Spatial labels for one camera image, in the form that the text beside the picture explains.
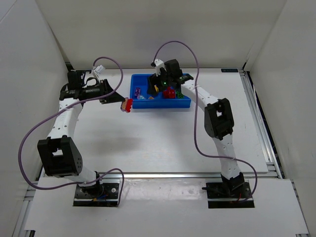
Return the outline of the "red flower lego brick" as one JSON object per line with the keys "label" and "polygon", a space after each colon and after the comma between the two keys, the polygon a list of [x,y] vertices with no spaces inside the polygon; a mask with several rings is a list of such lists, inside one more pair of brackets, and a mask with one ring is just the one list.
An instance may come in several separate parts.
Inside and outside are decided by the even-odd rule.
{"label": "red flower lego brick", "polygon": [[174,89],[167,89],[162,92],[164,99],[175,99],[176,98],[176,92]]}

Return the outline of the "purple rounded lego brick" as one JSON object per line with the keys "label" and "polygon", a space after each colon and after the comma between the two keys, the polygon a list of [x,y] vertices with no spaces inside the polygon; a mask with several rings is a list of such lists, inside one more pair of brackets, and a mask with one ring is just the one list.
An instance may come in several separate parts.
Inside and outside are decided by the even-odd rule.
{"label": "purple rounded lego brick", "polygon": [[124,99],[124,101],[121,103],[120,109],[121,109],[123,112],[126,111],[127,102],[128,102],[128,98],[126,97],[126,98]]}

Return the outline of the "red half-round lego brick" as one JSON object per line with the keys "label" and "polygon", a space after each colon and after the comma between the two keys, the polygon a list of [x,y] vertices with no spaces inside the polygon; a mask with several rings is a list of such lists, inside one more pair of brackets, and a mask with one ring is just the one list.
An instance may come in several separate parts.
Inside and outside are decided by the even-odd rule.
{"label": "red half-round lego brick", "polygon": [[129,98],[126,100],[125,111],[130,113],[133,104],[133,99]]}

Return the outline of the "purple butterfly lego brick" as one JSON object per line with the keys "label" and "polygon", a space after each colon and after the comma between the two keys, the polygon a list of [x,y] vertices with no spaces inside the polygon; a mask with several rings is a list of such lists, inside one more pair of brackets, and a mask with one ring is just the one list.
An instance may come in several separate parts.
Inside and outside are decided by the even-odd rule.
{"label": "purple butterfly lego brick", "polygon": [[140,87],[136,87],[134,90],[134,96],[138,97],[141,94],[141,88]]}

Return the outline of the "green 2x4 lego brick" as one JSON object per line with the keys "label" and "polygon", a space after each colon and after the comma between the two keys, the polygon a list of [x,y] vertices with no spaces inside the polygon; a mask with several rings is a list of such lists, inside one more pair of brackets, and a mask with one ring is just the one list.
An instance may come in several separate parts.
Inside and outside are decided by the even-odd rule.
{"label": "green 2x4 lego brick", "polygon": [[180,91],[176,91],[176,98],[177,99],[184,99],[185,96]]}

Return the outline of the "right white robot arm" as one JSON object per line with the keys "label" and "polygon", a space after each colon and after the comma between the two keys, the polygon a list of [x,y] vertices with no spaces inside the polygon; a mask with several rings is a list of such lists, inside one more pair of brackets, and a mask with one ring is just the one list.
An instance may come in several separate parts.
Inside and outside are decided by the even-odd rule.
{"label": "right white robot arm", "polygon": [[204,112],[204,129],[217,149],[216,157],[221,164],[222,193],[226,197],[242,197],[245,180],[233,146],[235,122],[229,100],[219,99],[200,87],[196,79],[182,72],[176,59],[166,62],[155,59],[151,66],[156,71],[148,78],[147,93],[157,96],[172,87],[195,102],[196,108]]}

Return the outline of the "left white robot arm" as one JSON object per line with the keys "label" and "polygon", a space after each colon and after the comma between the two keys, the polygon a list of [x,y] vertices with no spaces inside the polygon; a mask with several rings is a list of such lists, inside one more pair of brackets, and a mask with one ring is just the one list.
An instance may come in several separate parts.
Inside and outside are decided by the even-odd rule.
{"label": "left white robot arm", "polygon": [[86,85],[84,71],[70,71],[68,83],[61,89],[59,112],[52,130],[46,139],[38,141],[38,152],[47,176],[66,178],[81,187],[97,186],[99,174],[83,165],[82,156],[73,136],[85,100],[97,98],[101,104],[120,102],[127,99],[115,92],[107,79],[96,80]]}

